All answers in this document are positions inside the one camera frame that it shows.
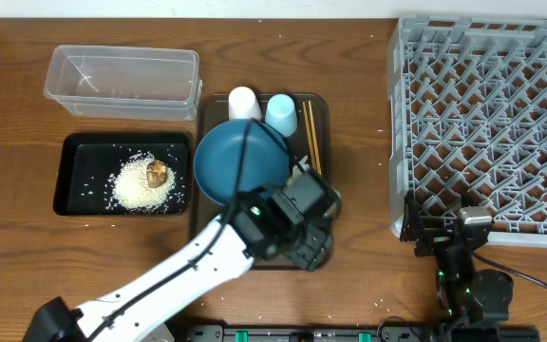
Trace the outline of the brown food scrap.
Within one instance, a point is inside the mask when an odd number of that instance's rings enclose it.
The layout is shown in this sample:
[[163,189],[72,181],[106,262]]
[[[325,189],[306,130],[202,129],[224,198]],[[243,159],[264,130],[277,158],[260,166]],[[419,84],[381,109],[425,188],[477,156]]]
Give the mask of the brown food scrap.
[[151,161],[146,167],[146,179],[150,188],[164,185],[168,179],[168,165],[160,160]]

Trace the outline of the white tissue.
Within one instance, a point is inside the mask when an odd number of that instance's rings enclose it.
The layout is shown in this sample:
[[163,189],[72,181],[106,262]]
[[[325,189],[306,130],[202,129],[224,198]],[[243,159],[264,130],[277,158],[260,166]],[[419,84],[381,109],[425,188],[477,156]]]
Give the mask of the white tissue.
[[309,157],[305,155],[297,165],[294,165],[292,167],[292,171],[290,175],[287,178],[287,181],[285,183],[286,186],[290,186],[293,184],[305,171],[309,170],[311,168],[309,164]]

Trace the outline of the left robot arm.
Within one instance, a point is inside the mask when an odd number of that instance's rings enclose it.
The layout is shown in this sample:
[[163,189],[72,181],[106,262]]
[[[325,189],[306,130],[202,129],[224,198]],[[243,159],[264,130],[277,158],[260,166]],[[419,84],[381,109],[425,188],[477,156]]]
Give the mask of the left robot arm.
[[141,341],[217,286],[279,255],[313,271],[333,243],[325,229],[338,191],[314,170],[288,186],[238,191],[178,252],[120,289],[71,309],[56,297],[31,319],[27,341]]

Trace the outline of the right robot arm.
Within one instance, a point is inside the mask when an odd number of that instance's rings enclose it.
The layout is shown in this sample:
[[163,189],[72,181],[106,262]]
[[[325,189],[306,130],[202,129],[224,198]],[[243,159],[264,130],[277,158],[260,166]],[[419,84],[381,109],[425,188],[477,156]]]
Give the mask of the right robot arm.
[[434,257],[439,304],[448,317],[423,332],[423,341],[500,341],[509,319],[514,281],[494,269],[477,270],[473,256],[488,242],[493,218],[463,195],[459,216],[445,228],[428,228],[411,193],[405,195],[400,241],[413,242],[416,257]]

